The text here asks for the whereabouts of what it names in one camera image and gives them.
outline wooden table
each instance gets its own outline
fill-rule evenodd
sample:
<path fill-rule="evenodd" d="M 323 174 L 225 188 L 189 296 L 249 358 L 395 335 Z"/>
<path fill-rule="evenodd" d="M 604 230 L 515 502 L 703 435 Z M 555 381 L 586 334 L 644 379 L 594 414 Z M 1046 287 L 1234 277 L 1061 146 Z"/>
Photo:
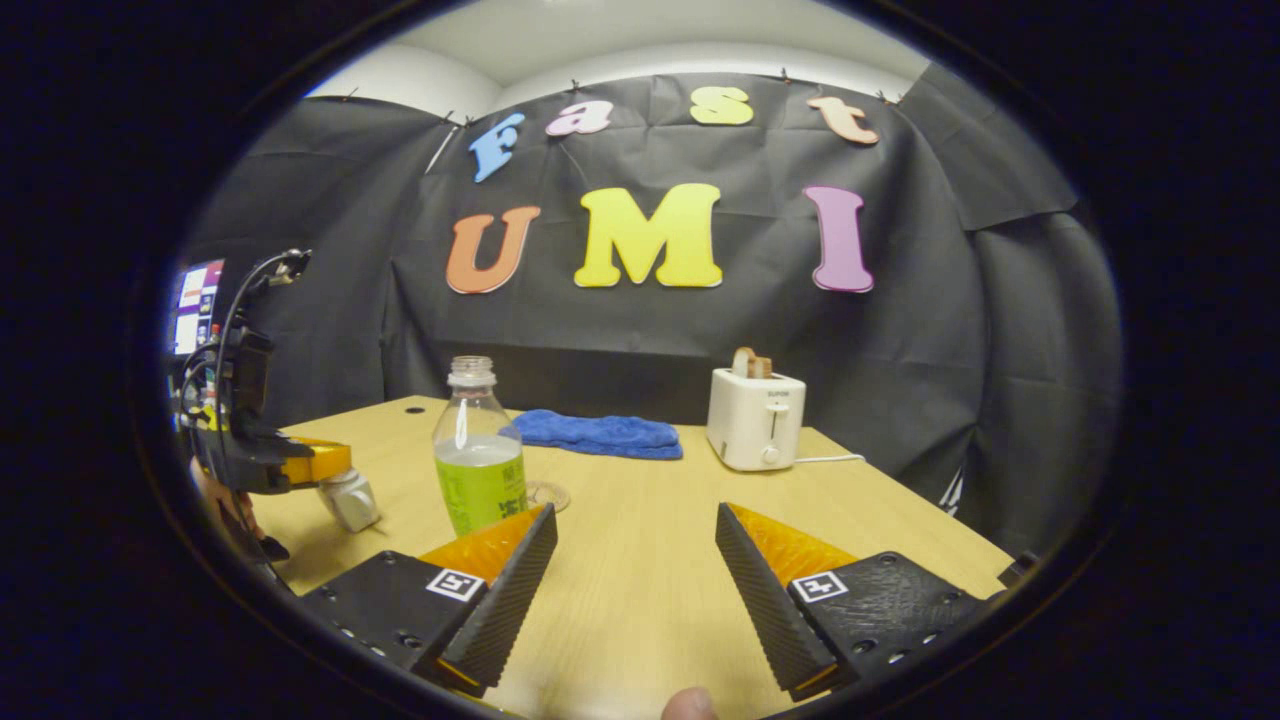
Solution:
<path fill-rule="evenodd" d="M 407 397 L 285 429 L 351 445 L 383 514 L 351 534 L 315 492 L 256 496 L 259 523 L 293 553 L 276 569 L 296 592 L 383 550 L 417 556 L 454 539 L 431 455 L 443 409 L 443 400 Z M 996 577 L 1012 559 L 867 462 L 736 473 L 701 427 L 677 429 L 685 448 L 677 461 L 525 448 L 526 479 L 556 483 L 571 501 L 556 519 L 559 544 L 502 683 L 485 702 L 526 717 L 658 717 L 672 693 L 704 685 L 726 720 L 792 707 L 716 547 L 722 501 L 858 557 L 902 552 L 979 598 L 1002 588 Z M 800 457 L 847 452 L 813 428 L 801 432 Z"/>

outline white toaster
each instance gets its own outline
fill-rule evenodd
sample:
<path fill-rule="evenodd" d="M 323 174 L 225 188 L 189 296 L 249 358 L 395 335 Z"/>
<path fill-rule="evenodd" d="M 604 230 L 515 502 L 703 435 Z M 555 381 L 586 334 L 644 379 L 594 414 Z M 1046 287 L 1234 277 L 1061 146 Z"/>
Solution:
<path fill-rule="evenodd" d="M 805 384 L 772 372 L 750 378 L 739 365 L 712 370 L 707 439 L 735 470 L 790 468 L 804 420 Z"/>

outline white object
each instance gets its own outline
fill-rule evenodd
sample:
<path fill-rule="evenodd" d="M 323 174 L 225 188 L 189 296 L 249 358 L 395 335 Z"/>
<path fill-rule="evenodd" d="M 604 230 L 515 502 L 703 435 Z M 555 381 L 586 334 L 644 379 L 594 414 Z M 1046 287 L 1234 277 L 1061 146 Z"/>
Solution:
<path fill-rule="evenodd" d="M 195 313 L 178 315 L 173 329 L 174 354 L 191 355 L 196 351 L 196 328 L 198 325 L 200 318 Z"/>
<path fill-rule="evenodd" d="M 748 378 L 728 368 L 712 370 L 707 439 L 735 470 L 790 468 L 804 420 L 804 382 L 777 373 Z"/>
<path fill-rule="evenodd" d="M 374 488 L 355 468 L 320 480 L 317 489 L 325 507 L 348 532 L 358 533 L 380 518 L 374 503 Z"/>

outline monitor screen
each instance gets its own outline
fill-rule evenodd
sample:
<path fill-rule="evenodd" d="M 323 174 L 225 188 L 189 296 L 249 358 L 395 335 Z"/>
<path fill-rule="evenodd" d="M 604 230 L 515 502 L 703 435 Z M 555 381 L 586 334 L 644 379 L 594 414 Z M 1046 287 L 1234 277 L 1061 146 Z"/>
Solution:
<path fill-rule="evenodd" d="M 174 355 L 191 355 L 209 340 L 214 324 L 214 296 L 221 275 L 223 260 L 192 265 L 178 275 L 170 337 Z"/>

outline coaster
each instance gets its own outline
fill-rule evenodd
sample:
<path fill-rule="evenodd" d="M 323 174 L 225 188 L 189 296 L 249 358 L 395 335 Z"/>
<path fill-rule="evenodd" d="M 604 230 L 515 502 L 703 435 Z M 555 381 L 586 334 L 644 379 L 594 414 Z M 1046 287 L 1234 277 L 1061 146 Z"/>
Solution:
<path fill-rule="evenodd" d="M 530 507 L 552 502 L 556 505 L 557 515 L 568 507 L 568 491 L 557 484 L 530 480 L 525 483 L 525 492 Z"/>

